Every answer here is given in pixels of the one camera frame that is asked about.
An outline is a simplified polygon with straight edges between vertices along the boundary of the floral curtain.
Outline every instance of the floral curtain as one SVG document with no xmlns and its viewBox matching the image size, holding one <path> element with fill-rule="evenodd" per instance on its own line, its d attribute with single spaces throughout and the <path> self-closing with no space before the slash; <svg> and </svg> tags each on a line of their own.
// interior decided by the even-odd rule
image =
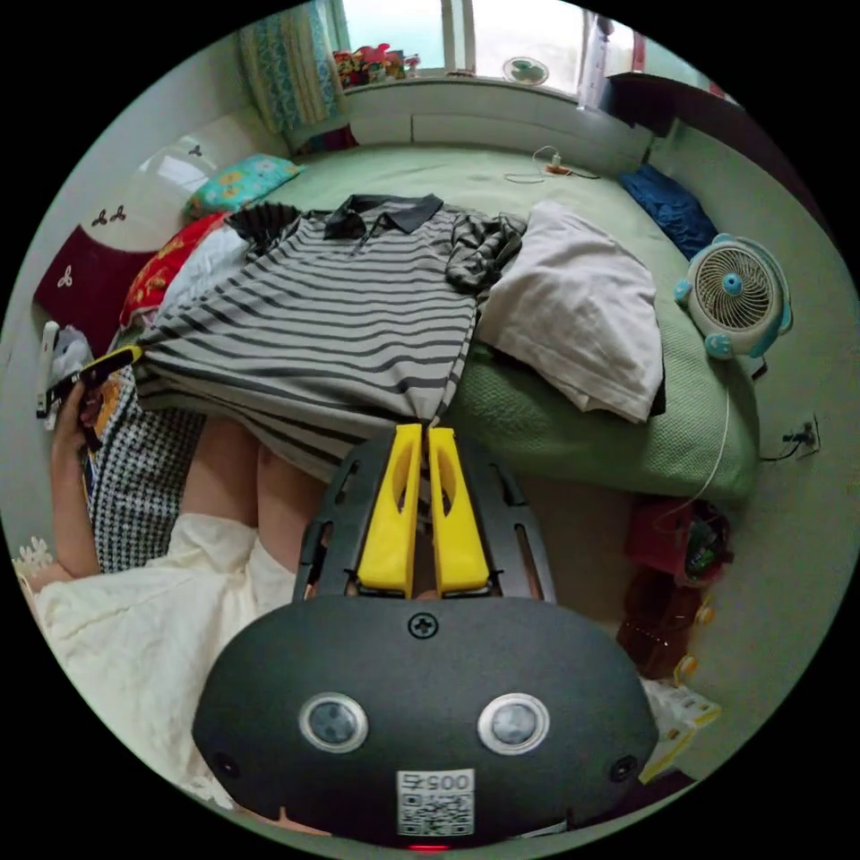
<svg viewBox="0 0 860 860">
<path fill-rule="evenodd" d="M 295 131 L 346 113 L 318 0 L 270 15 L 238 33 L 245 75 L 263 122 Z"/>
</svg>

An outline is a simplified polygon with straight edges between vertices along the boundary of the red pillow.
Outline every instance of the red pillow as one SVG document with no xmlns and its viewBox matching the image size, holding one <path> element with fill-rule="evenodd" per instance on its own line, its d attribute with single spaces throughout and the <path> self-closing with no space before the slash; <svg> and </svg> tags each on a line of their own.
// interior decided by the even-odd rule
<svg viewBox="0 0 860 860">
<path fill-rule="evenodd" d="M 42 278 L 33 301 L 60 326 L 73 325 L 93 356 L 107 352 L 128 285 L 152 251 L 119 251 L 76 227 Z"/>
<path fill-rule="evenodd" d="M 135 319 L 158 309 L 170 281 L 176 277 L 191 252 L 212 230 L 221 226 L 227 212 L 213 212 L 182 228 L 138 272 L 125 297 L 119 314 L 119 324 L 127 329 Z"/>
</svg>

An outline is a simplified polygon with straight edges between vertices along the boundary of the fan grille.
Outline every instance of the fan grille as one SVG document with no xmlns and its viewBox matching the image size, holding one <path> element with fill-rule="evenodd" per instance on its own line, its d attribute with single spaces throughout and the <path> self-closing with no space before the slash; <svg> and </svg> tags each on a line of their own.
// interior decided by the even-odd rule
<svg viewBox="0 0 860 860">
<path fill-rule="evenodd" d="M 737 296 L 723 288 L 723 279 L 732 273 L 743 282 Z M 730 331 L 746 331 L 770 314 L 777 290 L 758 257 L 740 248 L 718 248 L 701 262 L 695 291 L 699 307 L 713 323 Z"/>
</svg>

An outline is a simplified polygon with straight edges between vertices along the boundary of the qr code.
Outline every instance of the qr code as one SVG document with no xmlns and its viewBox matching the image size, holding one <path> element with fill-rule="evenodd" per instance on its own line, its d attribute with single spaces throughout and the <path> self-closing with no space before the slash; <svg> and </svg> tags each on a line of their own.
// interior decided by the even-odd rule
<svg viewBox="0 0 860 860">
<path fill-rule="evenodd" d="M 470 836 L 474 832 L 474 770 L 398 773 L 401 836 Z"/>
</svg>

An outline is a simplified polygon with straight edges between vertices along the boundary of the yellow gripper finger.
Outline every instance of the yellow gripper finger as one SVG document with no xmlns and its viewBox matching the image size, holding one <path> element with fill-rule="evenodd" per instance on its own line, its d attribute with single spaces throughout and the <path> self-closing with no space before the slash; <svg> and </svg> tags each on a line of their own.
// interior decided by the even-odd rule
<svg viewBox="0 0 860 860">
<path fill-rule="evenodd" d="M 421 425 L 400 425 L 358 565 L 358 580 L 366 589 L 412 597 L 420 467 Z"/>
<path fill-rule="evenodd" d="M 483 589 L 489 579 L 489 569 L 460 466 L 454 431 L 448 427 L 433 427 L 427 432 L 427 441 L 439 596 L 453 591 Z"/>
</svg>

